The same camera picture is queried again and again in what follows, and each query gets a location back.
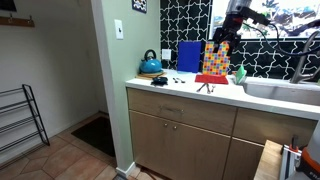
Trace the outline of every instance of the black and white tile backsplash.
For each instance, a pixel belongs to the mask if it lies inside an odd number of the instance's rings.
[[[204,49],[209,36],[211,8],[212,0],[161,0],[161,48],[172,49],[172,60],[162,61],[164,68],[176,69],[180,41],[201,41]],[[281,42],[281,47],[288,52],[300,52],[305,41],[305,39],[287,38]],[[275,45],[276,42],[271,40],[271,44]],[[317,40],[311,48],[319,45],[320,40]],[[241,41],[231,56],[230,69],[237,70],[243,64],[248,76],[290,79],[298,59],[275,52],[264,40],[247,39]],[[203,51],[199,56],[199,71],[202,61]],[[309,55],[303,72],[313,73],[319,66],[320,57]]]

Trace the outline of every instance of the white countertop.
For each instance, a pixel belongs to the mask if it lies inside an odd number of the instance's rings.
[[[232,78],[227,76],[229,85],[217,84],[214,92],[207,94],[207,88],[204,87],[201,92],[197,93],[203,83],[196,83],[194,73],[177,72],[175,70],[165,70],[167,72],[168,85],[163,87],[154,87],[151,80],[132,79],[126,82],[126,87],[136,88],[146,91],[158,92],[174,96],[198,99],[203,101],[221,103],[226,105],[238,106],[243,108],[261,110],[266,112],[284,114],[289,116],[319,120],[320,106],[305,105],[286,101],[270,100],[247,95],[240,85],[235,85]],[[172,78],[180,78],[186,83],[175,83]],[[263,83],[272,82],[272,84],[280,84],[283,80],[270,80],[263,78],[248,77],[246,82],[261,81]],[[319,86],[307,85],[309,89],[320,90]]]

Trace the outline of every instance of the cabinet handle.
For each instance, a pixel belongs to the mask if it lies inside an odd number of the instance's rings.
[[[178,112],[180,114],[184,113],[183,109],[169,108],[169,107],[165,107],[165,106],[159,106],[159,108],[160,108],[160,111],[167,110],[167,111],[171,111],[171,112]]]

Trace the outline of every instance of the green wall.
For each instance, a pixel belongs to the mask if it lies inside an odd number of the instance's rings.
[[[119,141],[115,142],[118,167],[127,170],[133,154],[125,81],[135,77],[146,50],[154,49],[159,56],[160,1],[149,0],[147,14],[132,10],[130,0],[103,0],[102,8],[114,87],[114,113],[109,112],[118,128],[113,128],[119,135],[114,138]],[[116,39],[114,19],[122,20],[124,40]]]

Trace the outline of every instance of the blue cutting board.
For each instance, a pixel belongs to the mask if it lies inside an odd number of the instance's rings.
[[[199,70],[201,42],[180,42],[178,71],[197,73]]]

